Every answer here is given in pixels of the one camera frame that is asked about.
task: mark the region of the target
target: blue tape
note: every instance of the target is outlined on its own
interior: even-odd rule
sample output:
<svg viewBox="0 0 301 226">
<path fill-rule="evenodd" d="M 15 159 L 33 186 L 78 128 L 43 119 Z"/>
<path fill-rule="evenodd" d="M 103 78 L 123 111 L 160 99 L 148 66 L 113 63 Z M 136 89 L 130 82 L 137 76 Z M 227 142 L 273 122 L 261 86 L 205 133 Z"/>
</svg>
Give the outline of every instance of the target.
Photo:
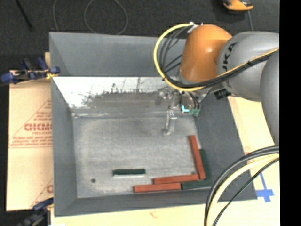
<svg viewBox="0 0 301 226">
<path fill-rule="evenodd" d="M 270 202 L 271 201 L 270 197 L 274 196 L 273 190 L 267 188 L 267 185 L 265 184 L 265 181 L 264 181 L 264 178 L 263 178 L 263 174 L 260 173 L 259 175 L 260 175 L 260 178 L 261 178 L 261 181 L 262 181 L 262 184 L 263 184 L 263 189 L 256 190 L 255 191 L 256 196 L 257 197 L 263 197 L 264 202 Z"/>
</svg>

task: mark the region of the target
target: blue clamp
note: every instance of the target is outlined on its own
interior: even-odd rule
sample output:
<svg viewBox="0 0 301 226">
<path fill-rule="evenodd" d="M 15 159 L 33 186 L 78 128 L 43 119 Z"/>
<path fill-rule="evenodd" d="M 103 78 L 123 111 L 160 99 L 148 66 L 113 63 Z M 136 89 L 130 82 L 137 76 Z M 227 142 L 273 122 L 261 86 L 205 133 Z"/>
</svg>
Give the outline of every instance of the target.
<svg viewBox="0 0 301 226">
<path fill-rule="evenodd" d="M 1 81 L 7 84 L 17 84 L 23 81 L 50 78 L 53 75 L 59 74 L 61 71 L 59 67 L 49 68 L 41 57 L 38 57 L 37 61 L 42 70 L 34 71 L 28 58 L 25 58 L 21 63 L 21 70 L 1 75 Z"/>
<path fill-rule="evenodd" d="M 46 199 L 35 206 L 33 206 L 34 213 L 31 214 L 29 217 L 24 219 L 21 223 L 18 223 L 16 226 L 36 226 L 40 222 L 42 222 L 46 214 L 48 214 L 47 206 L 53 204 L 53 198 Z"/>
</svg>

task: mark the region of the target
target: black cord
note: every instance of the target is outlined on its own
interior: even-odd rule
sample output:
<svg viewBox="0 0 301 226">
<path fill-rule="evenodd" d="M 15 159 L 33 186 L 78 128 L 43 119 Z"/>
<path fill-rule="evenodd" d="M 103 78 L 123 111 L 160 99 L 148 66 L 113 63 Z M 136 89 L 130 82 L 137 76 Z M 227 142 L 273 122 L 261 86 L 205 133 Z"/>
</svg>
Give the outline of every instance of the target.
<svg viewBox="0 0 301 226">
<path fill-rule="evenodd" d="M 212 199 L 216 193 L 216 190 L 220 187 L 221 182 L 231 173 L 231 171 L 234 168 L 236 168 L 237 166 L 239 166 L 243 163 L 246 163 L 248 160 L 255 159 L 257 157 L 261 157 L 261 156 L 265 156 L 265 155 L 275 154 L 275 153 L 279 153 L 278 145 L 268 146 L 268 147 L 256 150 L 254 152 L 251 152 L 251 153 L 241 157 L 240 159 L 238 159 L 237 161 L 232 163 L 226 170 L 224 170 L 224 172 L 222 174 L 219 175 L 219 177 L 216 179 L 216 181 L 212 185 L 211 190 L 207 197 L 207 201 L 206 201 L 206 205 L 205 205 L 204 225 L 207 224 L 208 210 L 209 210 L 210 204 L 212 202 Z"/>
<path fill-rule="evenodd" d="M 231 200 L 227 203 L 227 205 L 220 211 L 220 213 L 217 215 L 217 217 L 215 218 L 214 222 L 213 222 L 213 226 L 216 226 L 218 220 L 221 218 L 223 212 L 227 209 L 227 207 L 234 201 L 234 199 L 240 195 L 245 189 L 246 187 L 248 187 L 255 178 L 258 177 L 258 175 L 260 173 L 262 173 L 266 168 L 268 168 L 269 166 L 271 166 L 272 164 L 278 162 L 280 159 L 276 158 L 275 160 L 269 162 L 268 164 L 266 164 L 264 167 L 262 167 L 252 178 L 250 178 L 243 186 L 242 188 L 231 198 Z"/>
<path fill-rule="evenodd" d="M 166 66 L 165 69 L 167 69 L 170 65 L 172 65 L 175 61 L 177 61 L 179 58 L 181 58 L 182 55 L 179 55 L 178 57 L 174 58 L 172 61 L 170 61 Z"/>
<path fill-rule="evenodd" d="M 198 99 L 191 92 L 189 93 L 189 95 L 193 99 L 194 103 L 197 103 L 198 109 L 200 109 L 200 103 L 199 103 Z"/>
<path fill-rule="evenodd" d="M 173 70 L 174 68 L 178 67 L 181 64 L 181 62 L 176 63 L 174 66 L 170 67 L 165 71 L 165 73 L 168 73 L 169 71 Z"/>
<path fill-rule="evenodd" d="M 178 43 L 178 41 L 180 40 L 179 36 L 184 32 L 186 31 L 187 29 L 189 29 L 189 27 L 184 27 L 182 29 L 180 29 L 179 31 L 177 31 L 174 36 L 172 37 L 172 39 L 169 41 L 168 45 L 167 45 L 167 48 L 165 50 L 165 53 L 164 53 L 164 56 L 163 56 L 163 62 L 162 62 L 162 67 L 163 69 L 165 68 L 165 61 L 166 61 L 166 57 L 167 57 L 167 54 L 169 52 L 169 50 Z"/>
<path fill-rule="evenodd" d="M 0 84 L 0 87 L 8 86 L 9 84 Z"/>
<path fill-rule="evenodd" d="M 22 13 L 23 18 L 25 19 L 25 21 L 26 21 L 26 23 L 27 23 L 27 25 L 28 25 L 30 31 L 34 31 L 35 28 L 34 28 L 33 25 L 31 24 L 31 22 L 30 22 L 30 20 L 29 20 L 29 18 L 28 18 L 28 16 L 27 16 L 27 14 L 25 13 L 25 11 L 24 11 L 24 9 L 23 9 L 23 7 L 22 7 L 20 1 L 19 1 L 19 0 L 15 0 L 15 2 L 16 2 L 16 4 L 17 4 L 17 6 L 18 6 L 20 12 Z"/>
<path fill-rule="evenodd" d="M 84 22 L 85 22 L 85 25 L 87 26 L 87 28 L 89 29 L 89 31 L 93 32 L 93 33 L 97 33 L 96 31 L 94 31 L 90 25 L 88 24 L 87 22 L 87 10 L 88 8 L 90 7 L 90 5 L 94 2 L 95 0 L 91 0 L 87 6 L 85 7 L 85 11 L 84 11 Z M 121 5 L 121 3 L 118 1 L 118 0 L 113 0 L 117 5 L 119 5 L 121 7 L 121 9 L 123 10 L 124 14 L 125 14 L 125 25 L 124 27 L 122 28 L 121 31 L 119 31 L 118 33 L 116 34 L 122 34 L 126 29 L 127 29 L 127 26 L 128 26 L 128 14 L 127 14 L 127 11 L 126 9 Z M 54 20 L 54 23 L 55 23 L 55 30 L 56 31 L 59 31 L 59 27 L 57 25 L 57 20 L 56 20 L 56 16 L 55 16 L 55 10 L 56 10 L 56 4 L 57 4 L 58 0 L 55 0 L 53 5 L 52 5 L 52 17 L 53 17 L 53 20 Z"/>
<path fill-rule="evenodd" d="M 190 97 L 191 97 L 192 100 L 193 100 L 193 109 L 196 109 L 196 108 L 197 108 L 196 100 L 194 99 L 194 96 L 193 96 L 191 93 L 189 93 L 189 95 L 190 95 Z"/>
<path fill-rule="evenodd" d="M 270 52 L 268 54 L 265 54 L 259 58 L 256 58 L 256 59 L 253 59 L 253 60 L 250 60 L 248 61 L 247 63 L 245 63 L 244 65 L 240 66 L 239 68 L 236 68 L 222 76 L 219 76 L 219 77 L 216 77 L 216 78 L 213 78 L 213 79 L 210 79 L 210 80 L 206 80 L 204 82 L 199 82 L 199 83 L 194 83 L 194 84 L 189 84 L 189 85 L 186 85 L 186 84 L 183 84 L 181 83 L 180 81 L 176 81 L 176 80 L 173 80 L 172 78 L 170 78 L 170 76 L 166 75 L 164 73 L 164 71 L 162 71 L 165 75 L 165 77 L 174 85 L 178 86 L 178 87 L 183 87 L 183 88 L 195 88 L 195 87 L 204 87 L 204 88 L 208 88 L 208 87 L 211 87 L 215 84 L 218 84 L 218 83 L 221 83 L 225 80 L 228 80 L 229 78 L 233 77 L 234 75 L 262 62 L 262 61 L 266 61 L 268 60 L 269 57 L 271 57 L 271 55 L 274 53 L 275 51 L 273 52 Z"/>
<path fill-rule="evenodd" d="M 250 30 L 253 31 L 253 23 L 252 23 L 252 19 L 251 19 L 251 11 L 248 10 L 248 18 L 249 18 L 249 25 L 250 25 Z"/>
<path fill-rule="evenodd" d="M 183 31 L 187 30 L 188 28 L 182 28 L 180 29 L 179 31 L 173 33 L 172 35 L 170 35 L 163 43 L 162 45 L 162 48 L 160 50 L 160 53 L 159 53 L 159 65 L 160 65 L 160 68 L 162 70 L 162 72 L 164 73 L 165 72 L 165 60 L 166 60 L 166 56 L 167 56 L 167 53 L 168 51 L 175 45 L 177 44 L 177 42 L 179 41 L 179 38 L 177 38 Z"/>
</svg>

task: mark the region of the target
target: green block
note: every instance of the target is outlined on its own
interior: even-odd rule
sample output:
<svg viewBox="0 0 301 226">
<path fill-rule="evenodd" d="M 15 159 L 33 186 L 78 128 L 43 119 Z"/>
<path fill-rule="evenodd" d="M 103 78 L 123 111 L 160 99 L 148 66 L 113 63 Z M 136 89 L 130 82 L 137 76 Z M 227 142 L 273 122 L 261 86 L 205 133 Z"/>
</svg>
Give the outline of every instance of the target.
<svg viewBox="0 0 301 226">
<path fill-rule="evenodd" d="M 211 187 L 211 180 L 205 179 L 205 180 L 199 180 L 199 181 L 191 181 L 191 182 L 182 182 L 181 188 L 183 190 L 187 189 L 196 189 L 196 188 L 203 188 L 203 187 Z"/>
<path fill-rule="evenodd" d="M 145 174 L 145 169 L 116 169 L 113 171 L 114 175 L 139 175 Z"/>
<path fill-rule="evenodd" d="M 202 158 L 202 162 L 203 162 L 203 167 L 204 167 L 206 178 L 210 179 L 209 164 L 208 164 L 208 160 L 207 160 L 205 151 L 203 149 L 199 149 L 199 154 L 200 154 L 200 156 Z"/>
</svg>

